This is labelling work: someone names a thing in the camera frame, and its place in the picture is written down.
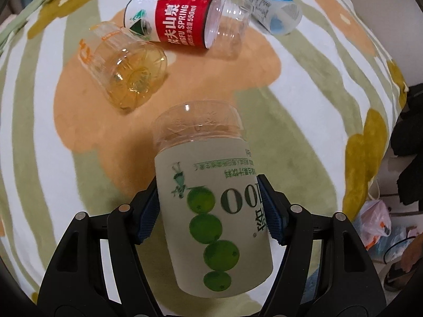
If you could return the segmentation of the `person's right hand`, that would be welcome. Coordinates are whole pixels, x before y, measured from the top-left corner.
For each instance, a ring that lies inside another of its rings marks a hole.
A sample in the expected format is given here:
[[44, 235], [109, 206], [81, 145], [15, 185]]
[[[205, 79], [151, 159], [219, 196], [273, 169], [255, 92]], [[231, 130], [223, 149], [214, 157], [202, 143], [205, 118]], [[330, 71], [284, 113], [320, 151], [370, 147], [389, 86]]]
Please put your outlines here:
[[403, 271], [410, 272], [412, 266], [422, 257], [423, 235], [418, 235], [403, 252], [400, 265]]

